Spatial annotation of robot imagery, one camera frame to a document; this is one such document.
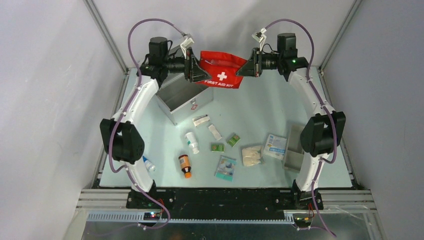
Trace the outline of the red first aid pouch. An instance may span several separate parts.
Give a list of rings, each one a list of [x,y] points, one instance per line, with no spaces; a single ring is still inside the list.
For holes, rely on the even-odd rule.
[[[196,84],[213,88],[238,89],[243,76],[237,76],[237,71],[247,62],[236,55],[219,51],[201,51],[199,66],[210,75],[210,79]]]

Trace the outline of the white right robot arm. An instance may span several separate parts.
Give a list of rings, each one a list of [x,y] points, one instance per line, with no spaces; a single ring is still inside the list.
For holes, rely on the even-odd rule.
[[[337,147],[346,123],[346,115],[336,111],[318,90],[311,76],[311,67],[305,57],[298,56],[296,35],[280,33],[277,36],[277,51],[263,51],[266,36],[262,30],[252,37],[259,43],[252,49],[247,62],[236,72],[238,77],[260,77],[264,70],[277,70],[278,73],[300,95],[306,115],[309,118],[300,133],[300,145],[304,157],[300,172],[293,183],[298,190],[291,194],[291,204],[297,209],[304,209],[311,202],[311,196],[317,188],[318,179],[325,161],[335,161]]]

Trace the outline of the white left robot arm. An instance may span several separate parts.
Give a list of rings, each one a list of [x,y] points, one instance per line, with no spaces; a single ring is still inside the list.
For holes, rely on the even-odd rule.
[[[189,34],[182,37],[182,43],[173,47],[173,42],[165,37],[153,37],[148,44],[148,54],[136,66],[136,82],[120,109],[110,118],[100,122],[100,132],[110,168],[117,173],[125,170],[132,183],[132,189],[140,192],[138,201],[145,208],[153,208],[158,202],[158,194],[152,191],[155,181],[143,166],[142,157],[145,142],[137,129],[151,99],[160,91],[163,84],[172,84],[168,77],[183,81],[188,90],[177,91],[180,96],[199,88],[202,80],[211,75],[200,67],[200,60],[193,53],[193,38]]]

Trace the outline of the white medicine bottle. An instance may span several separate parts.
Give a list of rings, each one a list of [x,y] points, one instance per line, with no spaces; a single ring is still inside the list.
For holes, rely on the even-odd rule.
[[[187,145],[190,147],[193,154],[198,154],[200,150],[195,134],[193,132],[188,132],[184,135],[184,137],[186,138]]]

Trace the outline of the silver metal case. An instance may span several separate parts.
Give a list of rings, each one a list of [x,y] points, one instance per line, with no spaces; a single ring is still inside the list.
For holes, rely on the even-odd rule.
[[[183,56],[180,47],[173,47],[169,57]],[[169,73],[156,93],[157,104],[169,120],[178,125],[214,99],[213,89],[185,79],[183,73]]]

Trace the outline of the white wrapped bandage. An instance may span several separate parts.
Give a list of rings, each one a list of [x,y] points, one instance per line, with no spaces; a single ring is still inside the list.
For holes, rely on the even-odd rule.
[[[209,122],[209,121],[210,121],[210,117],[209,117],[208,114],[192,118],[192,123],[195,127],[198,127],[199,125],[206,123],[206,122]]]

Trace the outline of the white bandage roll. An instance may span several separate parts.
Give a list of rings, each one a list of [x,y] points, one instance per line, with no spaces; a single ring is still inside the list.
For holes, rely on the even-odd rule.
[[[222,137],[222,135],[218,132],[217,128],[216,128],[213,124],[211,124],[211,125],[208,127],[208,129],[209,129],[209,131],[212,133],[213,137],[214,137],[217,141],[219,141],[219,140],[221,140],[221,139],[223,138],[223,137]]]

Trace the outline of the green small box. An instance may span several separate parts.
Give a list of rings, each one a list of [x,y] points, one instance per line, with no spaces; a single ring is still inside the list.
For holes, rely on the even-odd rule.
[[[227,141],[226,141],[226,143],[230,146],[230,147],[234,147],[239,141],[240,141],[240,136],[239,135],[237,135],[236,133],[234,133],[233,135],[231,135],[228,139],[227,139]]]

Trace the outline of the green flat sachet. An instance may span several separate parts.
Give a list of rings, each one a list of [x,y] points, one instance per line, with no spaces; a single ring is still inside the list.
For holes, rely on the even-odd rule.
[[[225,145],[223,143],[212,143],[210,145],[210,151],[214,153],[224,153]]]

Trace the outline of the white blue gauze packet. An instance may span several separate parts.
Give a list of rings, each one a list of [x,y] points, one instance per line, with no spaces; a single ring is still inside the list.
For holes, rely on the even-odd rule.
[[[287,139],[285,137],[269,134],[265,141],[263,154],[282,161],[286,153]]]

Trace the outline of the brown syrup bottle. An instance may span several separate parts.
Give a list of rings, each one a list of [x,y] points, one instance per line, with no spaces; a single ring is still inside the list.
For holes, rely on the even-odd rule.
[[[181,171],[183,172],[184,177],[186,179],[191,178],[192,177],[192,173],[191,173],[192,166],[191,166],[188,155],[186,155],[186,154],[180,155],[178,157],[178,161],[180,163]]]

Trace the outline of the beige gloves bag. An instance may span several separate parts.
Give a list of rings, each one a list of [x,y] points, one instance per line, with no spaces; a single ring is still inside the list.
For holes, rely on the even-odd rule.
[[[252,167],[263,163],[263,147],[261,145],[246,146],[241,148],[242,164]]]

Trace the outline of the teal mask packet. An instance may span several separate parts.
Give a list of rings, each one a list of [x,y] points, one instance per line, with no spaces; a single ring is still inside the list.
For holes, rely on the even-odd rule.
[[[220,156],[214,176],[232,182],[234,179],[237,161],[234,158]]]

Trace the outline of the grey divided tray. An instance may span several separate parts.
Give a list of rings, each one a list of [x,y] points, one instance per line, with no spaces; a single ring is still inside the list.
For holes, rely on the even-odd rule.
[[[282,166],[293,173],[311,170],[313,165],[312,155],[305,152],[301,145],[301,133],[304,127],[304,125],[292,124],[287,137]]]

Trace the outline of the blue cap clear bottle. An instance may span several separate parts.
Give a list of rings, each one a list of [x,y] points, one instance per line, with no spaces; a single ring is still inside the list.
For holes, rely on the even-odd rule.
[[[143,156],[142,160],[148,172],[154,172],[156,170],[156,166],[148,158]]]

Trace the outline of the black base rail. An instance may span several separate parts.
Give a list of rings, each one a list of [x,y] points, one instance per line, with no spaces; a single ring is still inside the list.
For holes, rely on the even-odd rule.
[[[127,209],[168,209],[173,220],[282,220],[290,210],[323,210],[321,194],[289,188],[154,187],[131,190]]]

